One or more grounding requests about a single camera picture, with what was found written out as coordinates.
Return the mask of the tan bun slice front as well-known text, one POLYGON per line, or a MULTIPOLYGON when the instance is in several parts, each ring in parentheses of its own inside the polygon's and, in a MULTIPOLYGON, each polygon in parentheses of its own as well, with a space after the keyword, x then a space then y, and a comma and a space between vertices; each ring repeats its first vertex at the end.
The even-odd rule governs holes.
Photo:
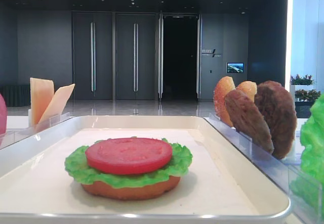
POLYGON ((254 102, 255 94, 257 93, 257 84, 252 81, 241 82, 237 87, 237 90, 244 92, 247 97, 254 102))

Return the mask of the orange cheese slice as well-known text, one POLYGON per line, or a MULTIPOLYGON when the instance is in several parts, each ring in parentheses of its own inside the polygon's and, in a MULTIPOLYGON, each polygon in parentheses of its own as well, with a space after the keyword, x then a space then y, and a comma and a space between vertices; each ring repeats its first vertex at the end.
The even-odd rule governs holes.
POLYGON ((30 78, 31 124, 40 122, 54 96, 54 83, 52 80, 30 78))
POLYGON ((60 87, 54 93, 52 100, 50 101, 48 107, 46 108, 38 123, 42 123, 43 121, 46 121, 53 116, 61 115, 67 104, 68 99, 70 98, 74 90, 74 87, 75 84, 60 87))

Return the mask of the brown meat patty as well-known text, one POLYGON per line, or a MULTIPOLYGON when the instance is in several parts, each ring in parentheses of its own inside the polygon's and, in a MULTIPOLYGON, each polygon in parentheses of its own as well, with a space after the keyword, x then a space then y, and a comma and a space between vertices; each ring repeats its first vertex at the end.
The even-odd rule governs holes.
POLYGON ((232 90, 225 96, 225 107, 234 128, 252 139, 252 142, 272 154, 270 130, 254 102, 240 90, 232 90))
POLYGON ((263 115, 274 145, 272 155, 285 158, 295 138, 297 115, 293 98, 279 82, 265 81, 257 86, 254 103, 263 115))

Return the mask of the red tomato slice on burger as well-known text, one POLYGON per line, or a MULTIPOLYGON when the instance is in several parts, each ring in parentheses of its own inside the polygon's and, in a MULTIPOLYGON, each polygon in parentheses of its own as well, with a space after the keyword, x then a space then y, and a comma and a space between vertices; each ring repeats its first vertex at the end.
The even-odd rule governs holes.
POLYGON ((87 164, 101 172, 116 175, 143 174, 165 166, 172 157, 172 147, 151 138, 116 138, 90 146, 87 164))

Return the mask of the wall display screen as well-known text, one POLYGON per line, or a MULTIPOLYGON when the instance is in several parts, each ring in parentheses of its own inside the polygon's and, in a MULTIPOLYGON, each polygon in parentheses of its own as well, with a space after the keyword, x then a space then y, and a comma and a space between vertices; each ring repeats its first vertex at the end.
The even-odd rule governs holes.
POLYGON ((227 63, 227 73, 243 73, 244 63, 227 63))

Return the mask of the clear bun holder rail right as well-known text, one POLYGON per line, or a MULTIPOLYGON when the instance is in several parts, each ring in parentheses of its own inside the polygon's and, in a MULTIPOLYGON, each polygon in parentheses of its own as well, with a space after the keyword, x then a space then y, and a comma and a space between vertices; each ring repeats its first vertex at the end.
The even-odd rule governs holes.
POLYGON ((224 136, 234 136, 236 134, 233 128, 222 122, 214 113, 209 113, 205 119, 224 136))

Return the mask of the red tomato slice rear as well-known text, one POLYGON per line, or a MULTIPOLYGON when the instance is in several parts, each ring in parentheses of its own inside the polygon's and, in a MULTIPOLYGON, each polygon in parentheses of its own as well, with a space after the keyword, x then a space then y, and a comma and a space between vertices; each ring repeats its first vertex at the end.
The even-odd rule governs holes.
POLYGON ((5 134, 7 129, 7 107, 4 98, 0 94, 0 134, 5 134))

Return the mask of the brown meat patty rear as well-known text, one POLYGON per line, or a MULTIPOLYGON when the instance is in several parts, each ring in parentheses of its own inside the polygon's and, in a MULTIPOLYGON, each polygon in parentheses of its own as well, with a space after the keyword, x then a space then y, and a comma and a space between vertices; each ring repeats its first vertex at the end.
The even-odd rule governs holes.
POLYGON ((254 103, 263 115, 274 145, 272 155, 285 158, 295 138, 297 115, 293 98, 279 82, 265 81, 257 86, 254 103))

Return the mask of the tan bun slice rear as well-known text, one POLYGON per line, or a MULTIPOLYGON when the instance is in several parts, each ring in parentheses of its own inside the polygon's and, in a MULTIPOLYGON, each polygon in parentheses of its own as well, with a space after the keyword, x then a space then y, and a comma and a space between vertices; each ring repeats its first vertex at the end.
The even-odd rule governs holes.
POLYGON ((225 96, 232 90, 235 89, 235 84, 232 77, 223 77, 215 86, 214 89, 214 107, 216 115, 220 118, 220 120, 228 125, 229 127, 233 127, 233 123, 230 120, 229 114, 227 112, 225 106, 225 96))

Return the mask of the tan bun slice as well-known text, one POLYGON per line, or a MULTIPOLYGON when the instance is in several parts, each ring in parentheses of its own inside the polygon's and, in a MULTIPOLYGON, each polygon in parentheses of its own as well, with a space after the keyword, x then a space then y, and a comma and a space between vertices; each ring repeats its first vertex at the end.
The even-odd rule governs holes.
POLYGON ((241 82, 237 87, 237 90, 244 92, 247 97, 254 102, 255 94, 257 93, 257 84, 252 81, 241 82))
POLYGON ((225 96, 232 90, 235 89, 235 84, 232 77, 223 77, 215 86, 214 89, 214 107, 216 115, 220 118, 220 120, 228 125, 229 127, 233 127, 233 123, 230 120, 229 114, 227 112, 225 106, 225 96))

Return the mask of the white serving tray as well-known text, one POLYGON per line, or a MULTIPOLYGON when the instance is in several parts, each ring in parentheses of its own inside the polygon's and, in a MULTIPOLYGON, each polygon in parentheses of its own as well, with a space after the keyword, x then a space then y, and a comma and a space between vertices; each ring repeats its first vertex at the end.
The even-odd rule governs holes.
POLYGON ((1 150, 1 223, 283 223, 290 213, 290 198, 198 117, 74 117, 1 150))

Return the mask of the clear cheese holder rail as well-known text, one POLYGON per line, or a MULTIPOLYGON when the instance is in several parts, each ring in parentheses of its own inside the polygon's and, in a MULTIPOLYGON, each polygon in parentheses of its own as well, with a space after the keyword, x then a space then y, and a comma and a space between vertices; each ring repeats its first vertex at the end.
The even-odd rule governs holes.
POLYGON ((67 112, 65 114, 60 115, 54 115, 47 120, 44 120, 36 125, 30 126, 26 129, 19 130, 16 134, 24 137, 29 137, 31 135, 40 133, 48 128, 51 128, 52 126, 55 126, 57 124, 60 124, 72 117, 72 114, 70 112, 67 112))

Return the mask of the orange cheese slice rear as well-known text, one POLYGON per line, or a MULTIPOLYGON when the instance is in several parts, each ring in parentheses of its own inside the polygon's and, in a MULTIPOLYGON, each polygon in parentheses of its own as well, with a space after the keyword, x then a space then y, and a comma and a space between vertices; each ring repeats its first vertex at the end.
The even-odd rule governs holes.
POLYGON ((52 80, 30 78, 31 124, 40 122, 54 96, 54 83, 52 80))

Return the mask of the orange cheese slice front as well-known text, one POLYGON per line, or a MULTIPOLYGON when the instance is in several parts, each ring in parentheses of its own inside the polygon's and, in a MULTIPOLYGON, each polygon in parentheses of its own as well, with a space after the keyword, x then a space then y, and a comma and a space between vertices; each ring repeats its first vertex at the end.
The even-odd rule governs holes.
POLYGON ((46 121, 53 116, 61 115, 67 104, 68 99, 70 98, 74 90, 74 87, 75 84, 60 87, 54 93, 52 100, 50 101, 48 107, 46 108, 38 123, 42 123, 43 121, 46 121))

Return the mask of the dark double door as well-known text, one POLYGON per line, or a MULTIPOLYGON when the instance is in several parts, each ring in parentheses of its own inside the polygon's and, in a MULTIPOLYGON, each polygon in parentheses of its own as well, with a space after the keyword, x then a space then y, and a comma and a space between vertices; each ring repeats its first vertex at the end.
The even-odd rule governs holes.
POLYGON ((155 22, 152 14, 116 15, 118 100, 155 99, 155 22))
POLYGON ((73 13, 73 62, 75 99, 112 99, 110 13, 73 13))

